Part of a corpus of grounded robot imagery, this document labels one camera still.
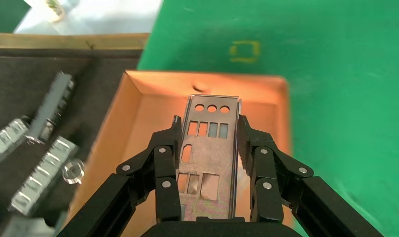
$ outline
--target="circular hole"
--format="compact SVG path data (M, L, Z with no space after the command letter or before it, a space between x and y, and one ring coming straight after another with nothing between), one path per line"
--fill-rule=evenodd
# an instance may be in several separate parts
M210 106L208 106L208 112L215 112L215 111L217 111L217 107L215 106L215 105L210 105Z
M221 111L221 113L226 114L226 113L228 113L228 111L230 111L230 108L228 106L224 105L219 110Z
M195 110L196 111L203 111L204 110L204 105L201 105L201 104L197 104L196 106L195 106Z
M78 174L80 174L80 168L75 166L72 166L68 171L70 175L77 176Z

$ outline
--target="metal part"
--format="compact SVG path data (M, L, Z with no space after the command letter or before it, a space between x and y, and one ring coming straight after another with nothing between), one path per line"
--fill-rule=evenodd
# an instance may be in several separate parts
M31 215L56 181L64 163L73 157L77 150L78 147L74 143L58 137L22 188L13 196L11 207L26 216Z
M303 174L307 173L307 169L304 167L300 167L298 170L299 170L299 172L301 172Z
M179 159L179 174L188 174L188 182L192 181L179 193L186 206L185 221L195 221L198 216L234 216L240 105L241 100L232 96L191 95L188 99L182 148L191 149L190 158L185 162L181 152ZM215 179L209 179L214 181L205 182L205 175L214 175Z
M49 139L66 107L73 88L74 81L71 75L64 73L56 75L35 119L31 122L26 135L30 142L44 143Z
M24 134L28 131L28 125L16 118L0 131L0 162L22 142Z
M272 188L272 185L271 185L270 183L268 183L268 182L264 182L264 183L263 183L263 187L264 187L265 189L271 189L271 188Z
M84 176L84 164L79 159L68 161L63 167L63 179L69 184L81 184Z
M171 184L169 181L164 181L161 185L163 186L163 188L168 188Z

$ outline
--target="white surface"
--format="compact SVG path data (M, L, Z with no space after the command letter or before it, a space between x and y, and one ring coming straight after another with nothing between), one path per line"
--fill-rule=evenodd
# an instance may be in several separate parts
M149 33L162 0L59 0L66 16L51 23L31 8L17 34L97 35Z

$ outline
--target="green floor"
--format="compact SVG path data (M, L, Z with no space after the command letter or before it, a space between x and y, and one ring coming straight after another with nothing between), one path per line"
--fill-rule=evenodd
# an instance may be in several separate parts
M11 33L29 8L23 0L0 0L0 32Z

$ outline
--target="rectangular cutout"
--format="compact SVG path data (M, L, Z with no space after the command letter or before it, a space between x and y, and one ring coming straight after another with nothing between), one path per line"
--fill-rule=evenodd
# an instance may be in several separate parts
M208 132L209 137L217 137L218 123L210 123L210 131Z
M198 193L198 182L199 175L191 174L189 177L189 184L187 186L187 194L197 194Z
M191 151L192 151L191 144L187 144L186 146L183 147L183 151L182 151L182 161L183 162L189 162Z
M219 138L227 138L227 134L228 134L228 124L226 123L221 123L219 125L219 134L218 137Z
M186 183L187 183L187 174L179 173L179 176L178 176L179 193L184 193L185 192Z
M206 174L202 177L200 198L207 200L217 200L219 175Z
M198 122L196 121L190 121L189 122L189 127L187 129L187 134L195 136L196 135L196 127L198 126Z
M200 122L199 123L198 136L199 137L206 136L207 135L207 130L208 130L208 123L207 122Z

